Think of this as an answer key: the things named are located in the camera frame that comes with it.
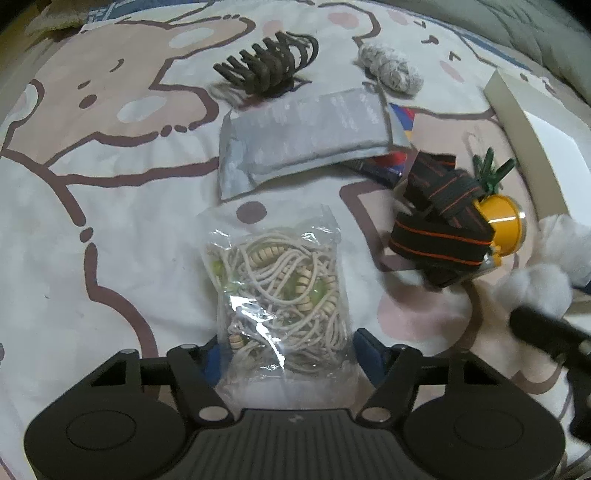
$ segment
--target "white box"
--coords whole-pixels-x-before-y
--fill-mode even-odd
[[[538,218],[591,226],[591,131],[558,100],[497,70],[485,87],[517,155]]]

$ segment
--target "clear plastic bag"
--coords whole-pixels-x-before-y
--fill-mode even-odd
[[[198,218],[203,262],[219,293],[217,391],[235,410],[349,407],[358,369],[340,230],[325,206],[295,210],[286,202],[278,211],[281,219],[256,227],[237,222],[232,204]]]

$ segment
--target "round black pad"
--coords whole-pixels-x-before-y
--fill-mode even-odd
[[[541,405],[519,394],[453,394],[416,409],[404,439],[425,470],[453,480],[551,478],[564,432]]]
[[[31,422],[24,439],[35,472],[51,480],[152,478],[184,441],[185,426],[173,408],[121,393],[62,398]]]

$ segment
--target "brown claw hair clip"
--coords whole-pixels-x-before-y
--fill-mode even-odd
[[[307,67],[318,56],[318,41],[312,35],[291,32],[277,32],[275,36],[277,41],[269,37],[263,38],[266,48],[253,44],[254,55],[241,50],[242,62],[228,57],[228,63],[216,63],[213,68],[228,82],[249,95],[277,97],[288,92],[294,86],[294,74]],[[298,65],[290,47],[295,47],[300,53]]]

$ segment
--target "bed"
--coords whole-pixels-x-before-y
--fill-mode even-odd
[[[482,93],[495,68],[581,117],[587,112],[517,52],[388,5],[228,0],[118,15],[125,5],[132,2],[95,15],[65,42],[0,125],[2,480],[34,479],[21,446],[28,422],[114,352],[158,356],[215,334],[216,293],[200,264],[195,218],[219,203],[222,118],[260,105],[228,90],[214,63],[278,30],[312,33],[320,54],[289,93],[306,98],[371,81],[354,63],[361,41],[396,45],[425,78],[415,98],[388,99],[405,115],[408,162],[419,151],[454,154],[470,170],[472,155],[490,146],[499,162],[512,156]],[[534,232],[523,178],[514,171],[503,187]],[[493,273],[436,293],[384,243],[396,213],[389,190],[333,166],[273,180],[232,206],[239,220],[256,223],[277,213],[277,198],[333,211],[354,328],[427,355],[469,348],[568,425],[565,372],[518,344],[490,298],[492,285],[527,262],[532,235]],[[572,321],[584,326],[585,318]],[[425,389],[421,401],[438,394]],[[559,477],[583,475],[589,457],[591,449],[567,435]]]

